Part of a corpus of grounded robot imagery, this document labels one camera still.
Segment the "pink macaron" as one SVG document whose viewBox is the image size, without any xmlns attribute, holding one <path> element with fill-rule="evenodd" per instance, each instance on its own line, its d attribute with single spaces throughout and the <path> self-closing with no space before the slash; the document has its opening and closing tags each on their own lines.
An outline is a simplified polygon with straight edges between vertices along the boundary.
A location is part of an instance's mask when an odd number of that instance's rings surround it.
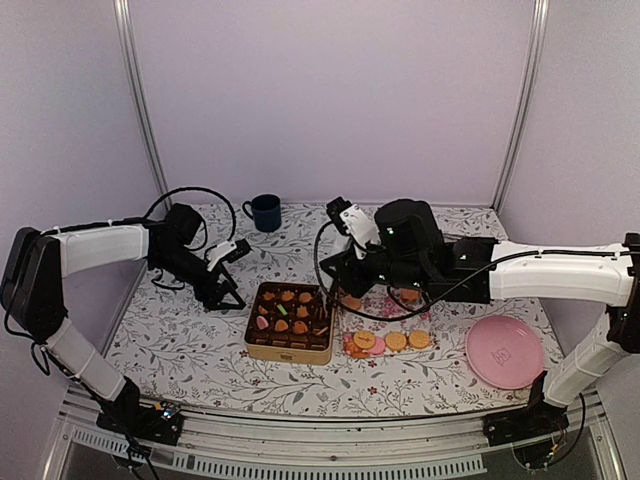
<svg viewBox="0 0 640 480">
<path fill-rule="evenodd" d="M 269 327 L 269 321 L 263 316 L 258 316 L 256 319 L 256 325 L 259 330 L 265 330 Z"/>
<path fill-rule="evenodd" d="M 368 349 L 370 355 L 380 356 L 385 353 L 386 350 L 386 342 L 381 337 L 375 337 L 375 344 Z"/>
</svg>

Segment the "gold cookie tin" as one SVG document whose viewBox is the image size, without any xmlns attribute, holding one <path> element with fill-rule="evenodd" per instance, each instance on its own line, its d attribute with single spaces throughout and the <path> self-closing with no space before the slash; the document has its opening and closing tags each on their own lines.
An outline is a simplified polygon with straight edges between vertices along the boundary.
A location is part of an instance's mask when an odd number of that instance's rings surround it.
<svg viewBox="0 0 640 480">
<path fill-rule="evenodd" d="M 295 297 L 291 301 L 281 299 L 284 291 L 293 291 Z M 262 295 L 273 292 L 276 298 L 264 301 Z M 311 302 L 302 304 L 299 295 L 310 292 L 314 295 Z M 250 310 L 244 341 L 250 358 L 254 360 L 273 361 L 291 364 L 322 366 L 330 362 L 332 357 L 334 314 L 330 320 L 323 312 L 322 296 L 319 286 L 302 283 L 263 282 L 257 289 Z M 281 304 L 288 315 L 283 316 L 276 305 Z M 261 316 L 258 307 L 263 306 L 271 312 L 265 317 L 269 327 L 259 330 L 256 319 Z M 297 308 L 305 306 L 309 316 L 298 318 Z"/>
</svg>

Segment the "swirl butter cookie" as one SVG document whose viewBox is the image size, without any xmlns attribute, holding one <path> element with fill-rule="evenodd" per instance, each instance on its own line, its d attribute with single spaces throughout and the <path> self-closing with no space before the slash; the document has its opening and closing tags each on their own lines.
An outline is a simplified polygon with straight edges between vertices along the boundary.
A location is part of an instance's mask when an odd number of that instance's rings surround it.
<svg viewBox="0 0 640 480">
<path fill-rule="evenodd" d="M 361 352 L 361 349 L 354 343 L 351 335 L 345 335 L 343 337 L 343 350 L 348 356 L 353 356 Z"/>
</svg>

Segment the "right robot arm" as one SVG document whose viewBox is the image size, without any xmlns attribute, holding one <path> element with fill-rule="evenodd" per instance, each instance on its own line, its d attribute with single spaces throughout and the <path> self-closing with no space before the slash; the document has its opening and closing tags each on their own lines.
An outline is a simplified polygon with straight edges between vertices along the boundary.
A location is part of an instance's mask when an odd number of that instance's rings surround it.
<svg viewBox="0 0 640 480">
<path fill-rule="evenodd" d="M 315 260 L 316 275 L 328 275 L 345 293 L 360 298 L 376 285 L 439 301 L 488 304 L 511 298 L 584 300 L 605 312 L 550 372 L 534 383 L 530 404 L 517 427 L 537 436 L 622 358 L 639 351 L 639 236 L 593 247 L 531 246 L 492 237 L 445 241 L 430 205 L 400 199 L 368 216 L 338 197 L 326 206 L 330 223 L 346 238 L 344 250 Z"/>
</svg>

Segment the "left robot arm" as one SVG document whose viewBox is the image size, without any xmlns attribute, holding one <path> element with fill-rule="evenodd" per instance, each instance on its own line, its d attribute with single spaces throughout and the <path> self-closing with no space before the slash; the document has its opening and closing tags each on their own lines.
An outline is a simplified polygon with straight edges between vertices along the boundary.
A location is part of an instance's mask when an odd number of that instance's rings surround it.
<svg viewBox="0 0 640 480">
<path fill-rule="evenodd" d="M 10 334 L 42 352 L 42 366 L 57 364 L 109 405 L 111 419 L 126 433 L 141 433 L 149 415 L 138 404 L 139 387 L 100 353 L 90 334 L 74 323 L 71 309 L 91 314 L 90 326 L 114 316 L 124 292 L 115 271 L 139 262 L 183 282 L 207 310 L 242 308 L 242 300 L 226 300 L 237 292 L 226 266 L 247 255 L 249 243 L 230 236 L 200 255 L 192 243 L 205 229 L 199 213 L 181 203 L 157 220 L 145 213 L 49 230 L 20 228 L 1 280 L 5 317 L 16 323 Z"/>
</svg>

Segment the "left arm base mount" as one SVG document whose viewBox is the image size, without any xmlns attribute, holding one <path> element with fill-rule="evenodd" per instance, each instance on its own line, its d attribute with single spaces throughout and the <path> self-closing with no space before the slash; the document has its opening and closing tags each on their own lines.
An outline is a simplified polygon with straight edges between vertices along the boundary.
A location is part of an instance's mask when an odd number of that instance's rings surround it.
<svg viewBox="0 0 640 480">
<path fill-rule="evenodd" d="M 127 438 L 169 446 L 178 444 L 184 417 L 173 404 L 142 404 L 139 388 L 133 383 L 126 383 L 114 400 L 100 396 L 95 400 L 101 408 L 96 422 L 98 427 L 121 433 Z"/>
</svg>

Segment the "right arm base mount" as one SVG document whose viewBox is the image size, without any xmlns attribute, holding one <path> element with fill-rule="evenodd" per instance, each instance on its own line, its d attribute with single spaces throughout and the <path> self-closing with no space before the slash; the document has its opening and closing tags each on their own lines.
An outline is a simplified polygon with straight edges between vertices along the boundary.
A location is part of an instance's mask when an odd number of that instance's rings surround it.
<svg viewBox="0 0 640 480">
<path fill-rule="evenodd" d="M 483 417 L 482 430 L 490 446 L 524 441 L 560 432 L 568 427 L 567 408 L 541 402 L 533 406 Z"/>
</svg>

